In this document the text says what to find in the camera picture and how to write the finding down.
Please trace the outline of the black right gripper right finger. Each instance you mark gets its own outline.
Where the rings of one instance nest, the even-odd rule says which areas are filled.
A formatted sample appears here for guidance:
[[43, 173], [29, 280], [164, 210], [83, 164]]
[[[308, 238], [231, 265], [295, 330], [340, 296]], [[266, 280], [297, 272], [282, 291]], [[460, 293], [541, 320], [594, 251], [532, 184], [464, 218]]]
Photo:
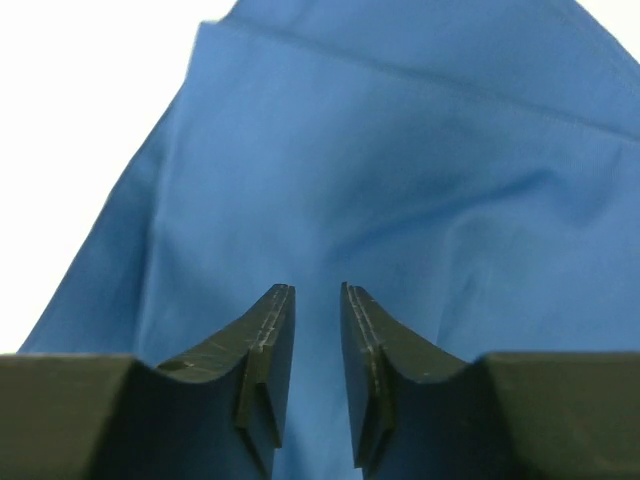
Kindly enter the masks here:
[[464, 362], [341, 288], [355, 465], [367, 479], [635, 479], [635, 353], [498, 352]]

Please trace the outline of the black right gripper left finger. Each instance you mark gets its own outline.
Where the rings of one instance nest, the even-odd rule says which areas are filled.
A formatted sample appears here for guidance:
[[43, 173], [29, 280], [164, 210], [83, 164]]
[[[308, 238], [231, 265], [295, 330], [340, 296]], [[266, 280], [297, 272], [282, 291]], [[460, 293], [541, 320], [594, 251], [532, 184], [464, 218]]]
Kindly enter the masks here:
[[5, 479], [267, 479], [286, 420], [295, 291], [156, 367], [131, 355], [5, 355]]

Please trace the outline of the blue surgical drape cloth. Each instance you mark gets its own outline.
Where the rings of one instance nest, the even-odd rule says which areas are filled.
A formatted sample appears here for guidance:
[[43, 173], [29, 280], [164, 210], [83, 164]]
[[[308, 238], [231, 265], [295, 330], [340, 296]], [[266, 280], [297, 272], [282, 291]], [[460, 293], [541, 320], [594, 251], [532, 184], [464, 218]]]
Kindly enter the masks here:
[[639, 346], [639, 65], [573, 1], [240, 1], [22, 345], [161, 362], [275, 283], [280, 479], [353, 479], [343, 281], [465, 359]]

